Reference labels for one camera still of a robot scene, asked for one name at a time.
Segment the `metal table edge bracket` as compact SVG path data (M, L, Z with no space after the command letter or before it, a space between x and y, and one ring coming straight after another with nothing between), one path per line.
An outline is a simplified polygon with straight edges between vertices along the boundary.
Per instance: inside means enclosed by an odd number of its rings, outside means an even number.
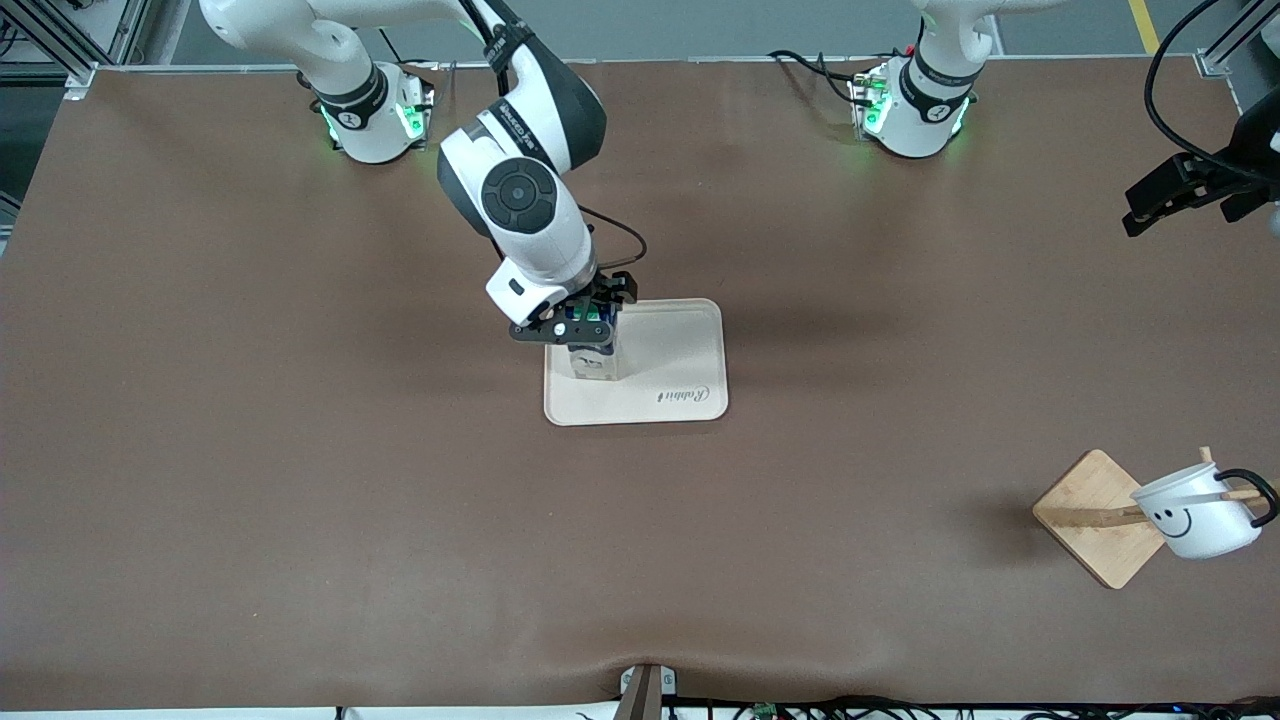
M655 664L637 664L620 679L621 697L613 720L678 720L671 701L678 697L677 673Z

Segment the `blue milk carton green cap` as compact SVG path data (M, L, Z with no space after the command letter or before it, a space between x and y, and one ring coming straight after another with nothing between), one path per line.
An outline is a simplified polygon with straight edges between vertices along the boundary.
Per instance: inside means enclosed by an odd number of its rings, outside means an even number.
M582 342L568 345L570 366L580 380L620 380L622 377L617 340L620 305L581 300L566 307L571 334Z

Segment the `wooden cup rack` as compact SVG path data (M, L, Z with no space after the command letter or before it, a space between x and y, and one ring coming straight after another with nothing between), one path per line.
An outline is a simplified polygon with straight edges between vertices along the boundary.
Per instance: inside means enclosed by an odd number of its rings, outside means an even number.
M1201 448L1197 464L1204 461L1216 462L1207 446ZM1132 500L1132 493L1146 484L1096 448L1037 500L1032 514L1101 585L1119 591L1160 550L1176 556Z

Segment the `white smiley mug black handle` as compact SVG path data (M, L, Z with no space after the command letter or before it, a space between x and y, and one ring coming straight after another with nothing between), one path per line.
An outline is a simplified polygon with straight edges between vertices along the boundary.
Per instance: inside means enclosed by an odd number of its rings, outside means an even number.
M1204 461L1142 486L1132 500L1180 559L1206 560L1256 542L1280 518L1280 493L1260 474Z

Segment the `beige plastic tray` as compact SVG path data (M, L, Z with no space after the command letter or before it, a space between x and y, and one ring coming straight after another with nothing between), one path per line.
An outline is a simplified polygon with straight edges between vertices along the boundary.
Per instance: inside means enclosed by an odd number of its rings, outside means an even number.
M721 307L649 300L620 314L620 380L580 380L568 347L548 346L543 411L558 427L710 421L730 405Z

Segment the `aluminium frame profile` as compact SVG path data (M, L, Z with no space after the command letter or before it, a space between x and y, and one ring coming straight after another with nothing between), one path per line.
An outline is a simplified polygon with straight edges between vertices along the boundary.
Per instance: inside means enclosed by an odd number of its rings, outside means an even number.
M134 59L157 0L0 0L0 88L84 99L97 70Z
M1240 9L1220 36L1196 51L1196 67L1204 78L1225 77L1235 56L1252 56L1261 64L1254 53L1260 47L1263 58L1280 61L1280 0L1240 0Z

